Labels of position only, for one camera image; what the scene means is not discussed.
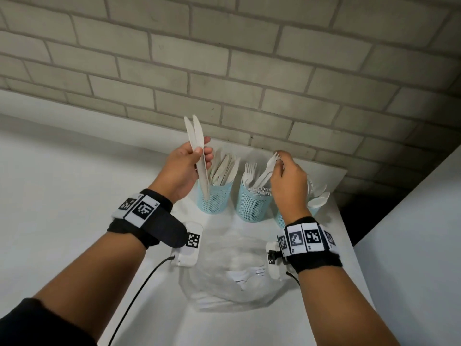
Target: utensil holder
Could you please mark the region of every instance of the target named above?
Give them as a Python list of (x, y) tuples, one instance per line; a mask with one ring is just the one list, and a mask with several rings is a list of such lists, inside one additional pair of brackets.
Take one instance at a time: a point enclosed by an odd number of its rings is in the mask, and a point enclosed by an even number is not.
[(272, 196), (262, 196), (248, 191), (240, 182), (236, 206), (237, 215), (246, 222), (260, 222), (272, 199)]
[(199, 209), (211, 215), (222, 213), (227, 206), (233, 184), (232, 181), (224, 186), (210, 186), (210, 198), (208, 200), (203, 198), (201, 188), (198, 186), (197, 205)]
[[(309, 207), (308, 209), (311, 212), (312, 216), (314, 216), (320, 210), (320, 208), (309, 208)], [(282, 215), (280, 214), (280, 211), (277, 211), (277, 215), (275, 215), (275, 222), (277, 222), (280, 228), (285, 228), (285, 221)]]

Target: wall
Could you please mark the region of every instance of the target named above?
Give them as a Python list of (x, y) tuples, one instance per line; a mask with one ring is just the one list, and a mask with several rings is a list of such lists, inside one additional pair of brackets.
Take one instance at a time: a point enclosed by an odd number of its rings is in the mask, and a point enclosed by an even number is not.
[(0, 87), (349, 170), (401, 199), (461, 142), (461, 0), (0, 0)]
[(376, 309), (402, 345), (461, 340), (461, 147), (355, 246)]

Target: person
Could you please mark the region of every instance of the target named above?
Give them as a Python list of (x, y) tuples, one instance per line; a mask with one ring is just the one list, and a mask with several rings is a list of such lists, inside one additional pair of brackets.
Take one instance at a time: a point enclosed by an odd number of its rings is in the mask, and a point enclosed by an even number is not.
[[(289, 153), (279, 154), (271, 183), (285, 223), (312, 218), (305, 203), (306, 173)], [(204, 155), (210, 168), (212, 149), (205, 147)], [(195, 164), (201, 156), (201, 148), (193, 151), (190, 143), (183, 144), (169, 155), (148, 189), (176, 203), (198, 179)], [(35, 296), (0, 320), (0, 345), (96, 345), (145, 253), (146, 245), (137, 236), (106, 232)], [(319, 345), (398, 345), (341, 265), (303, 269), (309, 259), (298, 261), (304, 305)]]

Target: person's right hand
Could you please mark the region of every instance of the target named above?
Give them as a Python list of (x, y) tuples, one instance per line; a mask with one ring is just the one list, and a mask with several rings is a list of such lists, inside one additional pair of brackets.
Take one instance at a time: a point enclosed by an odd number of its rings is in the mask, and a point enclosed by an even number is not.
[(291, 154), (278, 151), (278, 160), (271, 177), (272, 195), (285, 224), (311, 216), (307, 206), (308, 176), (293, 160)]

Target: clear plastic bag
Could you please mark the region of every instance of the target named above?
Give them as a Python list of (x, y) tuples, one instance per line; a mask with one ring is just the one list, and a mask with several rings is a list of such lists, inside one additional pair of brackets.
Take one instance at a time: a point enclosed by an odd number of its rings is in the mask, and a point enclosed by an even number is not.
[(179, 285), (198, 310), (266, 306), (285, 284), (269, 276), (266, 255), (266, 241), (261, 239), (204, 235), (197, 264), (181, 268)]

